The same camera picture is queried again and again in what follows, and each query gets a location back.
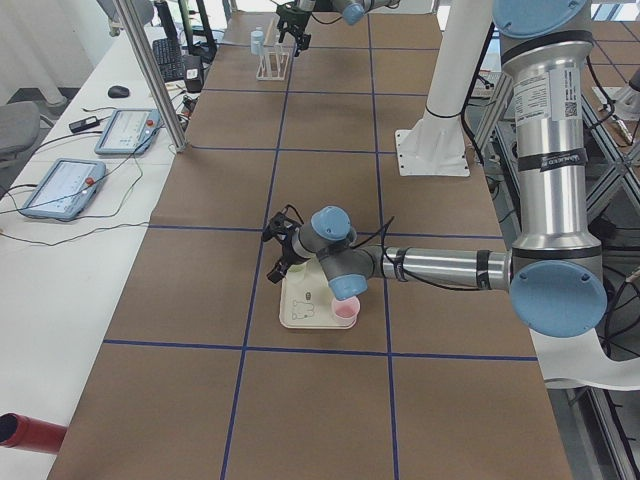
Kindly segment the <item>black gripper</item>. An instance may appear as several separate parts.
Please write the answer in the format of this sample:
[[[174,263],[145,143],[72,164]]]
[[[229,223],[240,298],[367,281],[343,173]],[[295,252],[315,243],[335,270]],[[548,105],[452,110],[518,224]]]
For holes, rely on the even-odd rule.
[[[281,282],[291,265],[303,264],[313,257],[313,253],[300,242],[299,230],[299,227],[290,227],[290,219],[283,212],[276,213],[263,229],[262,242],[276,240],[281,246],[279,259],[267,273],[267,279],[271,283]]]
[[[309,48],[311,35],[305,30],[312,12],[313,2],[307,0],[289,1],[276,7],[278,42],[283,43],[286,34],[291,34],[296,39],[295,56]]]

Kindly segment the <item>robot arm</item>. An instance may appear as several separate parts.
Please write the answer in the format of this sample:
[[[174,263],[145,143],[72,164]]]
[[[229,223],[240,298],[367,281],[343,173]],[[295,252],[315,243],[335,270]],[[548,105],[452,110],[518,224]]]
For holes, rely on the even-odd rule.
[[[340,301],[364,293],[372,278],[505,290],[519,319],[540,334],[570,338],[596,327],[608,297],[586,206],[581,70],[593,47],[589,8],[586,1],[479,1],[450,14],[435,89],[453,69],[470,12],[499,34],[501,67],[512,82],[518,199],[509,218],[520,233],[507,252],[393,248],[384,232],[361,241],[348,214],[327,206],[306,221],[285,212],[270,219],[262,238],[276,240],[282,253],[268,279],[279,283],[316,260]]]
[[[295,42],[295,56],[309,48],[311,35],[306,32],[308,22],[313,18],[323,25],[331,25],[343,20],[353,26],[369,12],[378,8],[396,9],[398,0],[296,0],[276,5],[278,16],[278,42],[282,43],[287,34]]]

